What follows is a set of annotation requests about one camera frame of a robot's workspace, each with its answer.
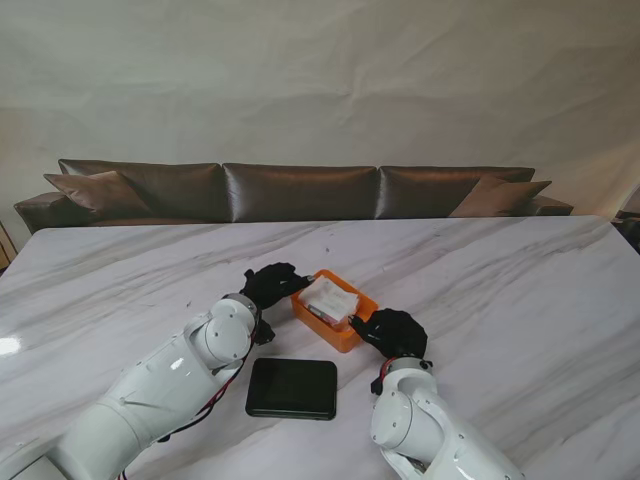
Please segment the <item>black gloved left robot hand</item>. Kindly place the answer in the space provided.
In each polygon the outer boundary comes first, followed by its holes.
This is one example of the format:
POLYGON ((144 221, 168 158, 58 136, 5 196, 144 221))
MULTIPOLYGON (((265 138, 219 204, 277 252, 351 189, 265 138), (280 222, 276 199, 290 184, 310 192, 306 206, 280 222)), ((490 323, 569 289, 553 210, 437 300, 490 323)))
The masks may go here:
POLYGON ((290 263, 278 262, 254 272, 244 273, 245 284, 240 293, 249 298, 260 310, 268 309, 280 300, 308 287, 312 276, 301 276, 290 263))

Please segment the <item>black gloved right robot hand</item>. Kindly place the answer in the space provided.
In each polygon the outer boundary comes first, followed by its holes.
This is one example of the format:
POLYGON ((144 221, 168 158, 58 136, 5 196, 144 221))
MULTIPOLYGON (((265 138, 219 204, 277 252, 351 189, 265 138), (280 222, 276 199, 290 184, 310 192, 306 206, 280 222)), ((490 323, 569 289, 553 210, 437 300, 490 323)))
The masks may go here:
POLYGON ((365 343, 387 359, 425 356, 428 335, 405 311, 388 308, 376 310, 367 321, 354 315, 349 319, 349 324, 365 343))

